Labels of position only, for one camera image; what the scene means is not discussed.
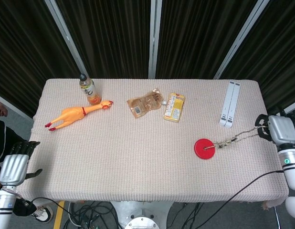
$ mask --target metal base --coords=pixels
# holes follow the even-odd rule
[[[174,202],[111,202],[116,209],[119,223],[125,229],[165,229],[167,217]]]

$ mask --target yellow tape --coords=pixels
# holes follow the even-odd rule
[[[63,207],[65,204],[65,201],[60,201],[58,204]],[[63,209],[60,208],[59,206],[57,206],[57,212],[56,212],[56,217],[55,217],[53,229],[60,229],[61,222],[62,222],[62,216],[63,216]]]

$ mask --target table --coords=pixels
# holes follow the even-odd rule
[[[220,141],[252,129],[266,114],[259,85],[241,80],[232,128],[219,126],[228,80],[98,79],[103,100],[114,101],[68,127],[45,124],[72,106],[88,106],[77,79],[46,82],[30,140],[40,141],[19,192],[27,199],[211,202],[228,200],[261,174],[281,169],[274,144],[258,136],[217,149],[209,160],[193,150],[200,138]],[[186,97],[179,123],[163,119],[165,106],[135,119],[126,103],[159,88],[165,98]],[[288,196],[283,174],[267,175],[234,198],[279,205]]]

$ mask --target black curtain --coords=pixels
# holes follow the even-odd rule
[[[221,79],[256,80],[269,114],[295,102],[295,1],[270,1]]]
[[[0,0],[0,96],[33,116],[50,78],[79,70],[43,0]]]
[[[147,78],[150,0],[57,0],[93,78]]]
[[[213,79],[256,0],[163,0],[156,78]]]

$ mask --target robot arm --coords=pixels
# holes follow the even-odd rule
[[[20,202],[29,212],[32,211],[33,213],[36,210],[34,205],[29,204],[16,192],[16,187],[22,184],[25,179],[35,177],[41,173],[42,169],[39,169],[35,173],[26,174],[29,159],[34,148],[39,143],[16,143],[11,150],[11,155],[7,155],[4,158],[0,172],[0,183],[3,185],[0,190],[0,229],[8,228],[16,199],[20,199]]]
[[[261,138],[273,141],[278,150],[280,162],[288,186],[295,190],[295,128],[290,118],[284,116],[259,115],[255,125],[263,125],[267,128],[259,128],[258,134]],[[285,201],[287,212],[295,218],[295,197],[288,197]]]

